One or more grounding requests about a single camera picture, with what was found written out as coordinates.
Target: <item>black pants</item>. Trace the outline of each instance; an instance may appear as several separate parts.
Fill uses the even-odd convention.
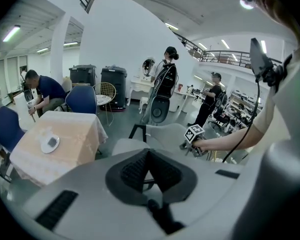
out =
[[[207,121],[208,116],[214,111],[214,109],[215,105],[209,106],[203,103],[200,107],[199,114],[197,115],[194,124],[203,127],[205,122]]]

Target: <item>navy shirt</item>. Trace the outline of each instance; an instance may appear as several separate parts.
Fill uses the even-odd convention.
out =
[[[66,98],[66,92],[62,86],[54,79],[48,76],[40,75],[39,85],[36,88],[36,93],[42,95],[43,98],[49,96],[49,99]]]

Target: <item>woman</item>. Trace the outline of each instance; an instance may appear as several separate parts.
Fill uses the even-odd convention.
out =
[[[164,59],[159,62],[157,66],[153,66],[149,76],[151,76],[151,82],[155,81],[160,72],[164,69],[165,64],[170,64],[173,63],[173,60],[179,59],[179,54],[177,53],[176,48],[169,46],[165,52],[164,52]],[[153,98],[155,97],[155,93],[153,93],[153,88],[150,89],[149,91],[149,101],[148,105],[146,106],[145,113],[143,118],[141,119],[141,122],[143,124],[148,124],[150,120],[150,112],[151,112],[151,103]]]

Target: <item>black t-shirt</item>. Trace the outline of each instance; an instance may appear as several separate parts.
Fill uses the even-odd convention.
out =
[[[207,105],[213,105],[215,102],[215,99],[219,96],[219,94],[222,92],[221,86],[216,84],[214,87],[212,87],[209,91],[209,93],[214,93],[215,97],[209,97],[208,95],[205,97],[204,103]]]
[[[44,75],[40,75],[39,85],[36,88],[36,93],[38,95],[42,94],[43,98],[49,96],[50,100],[55,98],[66,98],[66,92],[62,86],[53,78]]]

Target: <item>white plate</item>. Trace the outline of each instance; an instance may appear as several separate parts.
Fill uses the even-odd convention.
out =
[[[56,140],[56,143],[54,146],[50,146],[48,144],[49,141],[51,140],[51,138],[54,138]],[[59,146],[59,143],[60,143],[60,138],[57,135],[50,134],[41,142],[41,151],[45,154],[49,154]]]

